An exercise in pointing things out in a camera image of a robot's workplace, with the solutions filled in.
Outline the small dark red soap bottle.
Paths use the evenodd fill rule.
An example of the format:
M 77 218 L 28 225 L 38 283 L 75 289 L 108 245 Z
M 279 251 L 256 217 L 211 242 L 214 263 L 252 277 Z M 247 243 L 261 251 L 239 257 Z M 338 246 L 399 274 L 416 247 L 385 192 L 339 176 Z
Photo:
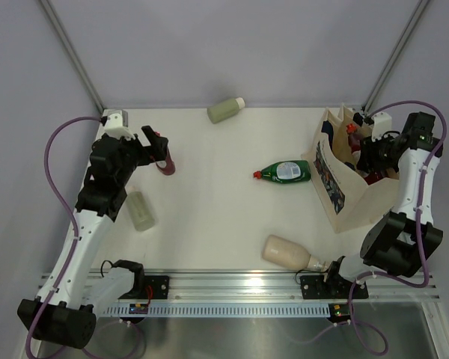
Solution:
M 176 168 L 174 161 L 171 158 L 171 153 L 168 145 L 165 146 L 165 154 L 166 154 L 165 159 L 162 161 L 156 161 L 155 165 L 162 174 L 170 176 L 175 173 Z

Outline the large magenta dish soap bottle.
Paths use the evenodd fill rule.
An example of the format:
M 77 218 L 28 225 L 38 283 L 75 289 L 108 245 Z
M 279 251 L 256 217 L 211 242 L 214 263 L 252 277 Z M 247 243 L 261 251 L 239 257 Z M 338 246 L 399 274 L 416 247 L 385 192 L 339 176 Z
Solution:
M 368 185 L 372 185 L 375 182 L 387 178 L 388 175 L 384 171 L 375 171 L 373 173 L 368 173 L 357 168 L 357 164 L 361 158 L 361 141 L 370 137 L 363 136 L 363 134 L 358 130 L 358 127 L 354 123 L 348 123 L 346 125 L 346 133 L 348 145 L 351 150 L 352 157 L 355 160 L 355 172 L 358 173 Z

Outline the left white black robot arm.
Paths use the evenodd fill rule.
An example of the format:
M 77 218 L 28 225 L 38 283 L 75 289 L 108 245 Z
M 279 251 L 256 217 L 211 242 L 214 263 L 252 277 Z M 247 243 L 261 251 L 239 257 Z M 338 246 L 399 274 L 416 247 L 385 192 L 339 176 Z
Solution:
M 91 147 L 89 166 L 75 209 L 72 230 L 60 257 L 35 299 L 24 299 L 17 314 L 28 330 L 25 351 L 31 341 L 83 349 L 91 340 L 99 316 L 120 298 L 140 298 L 152 289 L 141 263 L 118 260 L 91 289 L 85 283 L 103 237 L 115 223 L 127 197 L 126 185 L 141 166 L 169 157 L 168 139 L 143 126 L 150 142 L 144 146 L 136 134 L 129 138 L 104 134 Z

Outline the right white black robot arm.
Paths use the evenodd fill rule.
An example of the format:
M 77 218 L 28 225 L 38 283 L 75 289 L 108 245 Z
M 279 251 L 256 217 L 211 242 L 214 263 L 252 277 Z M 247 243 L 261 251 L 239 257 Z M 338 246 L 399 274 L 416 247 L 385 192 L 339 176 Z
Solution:
M 433 176 L 443 150 L 443 140 L 433 135 L 434 123 L 435 116 L 414 112 L 398 136 L 384 131 L 360 141 L 357 168 L 366 174 L 394 169 L 397 199 L 367 233 L 359 254 L 332 262 L 323 280 L 331 296 L 353 291 L 372 276 L 407 284 L 418 270 L 429 274 L 427 259 L 443 237 L 431 211 Z

